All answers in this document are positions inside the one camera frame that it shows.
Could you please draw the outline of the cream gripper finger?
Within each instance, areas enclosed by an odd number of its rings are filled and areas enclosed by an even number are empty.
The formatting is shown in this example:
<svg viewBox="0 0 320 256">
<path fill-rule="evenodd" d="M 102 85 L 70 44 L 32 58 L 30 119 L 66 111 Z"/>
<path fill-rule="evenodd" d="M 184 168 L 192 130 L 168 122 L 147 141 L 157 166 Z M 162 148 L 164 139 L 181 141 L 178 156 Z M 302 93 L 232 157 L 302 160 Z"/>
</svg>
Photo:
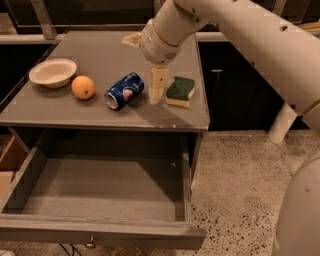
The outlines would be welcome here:
<svg viewBox="0 0 320 256">
<path fill-rule="evenodd" d="M 126 44 L 126 45 L 133 46 L 133 47 L 139 47 L 140 46 L 140 39 L 141 39 L 141 33 L 135 32 L 135 33 L 132 33 L 128 36 L 125 36 L 122 39 L 122 43 Z"/>
<path fill-rule="evenodd" d="M 169 68 L 166 64 L 156 65 L 148 71 L 149 102 L 157 104 L 168 84 Z"/>
</svg>

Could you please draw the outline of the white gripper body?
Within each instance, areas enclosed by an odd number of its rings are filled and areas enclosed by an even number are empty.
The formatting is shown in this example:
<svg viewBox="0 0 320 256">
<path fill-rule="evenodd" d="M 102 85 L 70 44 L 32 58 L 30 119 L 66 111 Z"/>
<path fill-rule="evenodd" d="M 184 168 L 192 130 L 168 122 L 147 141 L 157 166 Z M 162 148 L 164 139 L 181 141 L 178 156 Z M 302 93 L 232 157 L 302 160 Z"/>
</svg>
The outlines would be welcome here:
<svg viewBox="0 0 320 256">
<path fill-rule="evenodd" d="M 152 19 L 141 31 L 140 48 L 145 58 L 154 64 L 171 63 L 181 51 L 180 47 L 171 46 L 158 36 Z"/>
</svg>

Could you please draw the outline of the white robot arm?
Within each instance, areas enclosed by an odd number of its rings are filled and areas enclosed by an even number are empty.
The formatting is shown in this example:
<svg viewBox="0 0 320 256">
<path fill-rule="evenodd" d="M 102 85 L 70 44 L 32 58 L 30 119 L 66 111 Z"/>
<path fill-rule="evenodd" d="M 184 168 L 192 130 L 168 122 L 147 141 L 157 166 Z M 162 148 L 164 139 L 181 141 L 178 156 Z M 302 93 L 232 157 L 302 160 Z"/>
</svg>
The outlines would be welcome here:
<svg viewBox="0 0 320 256">
<path fill-rule="evenodd" d="M 320 40 L 251 0 L 166 0 L 142 31 L 123 38 L 154 64 L 174 60 L 205 24 L 219 31 L 314 132 L 320 132 Z M 272 256 L 320 256 L 320 151 L 292 178 Z"/>
</svg>

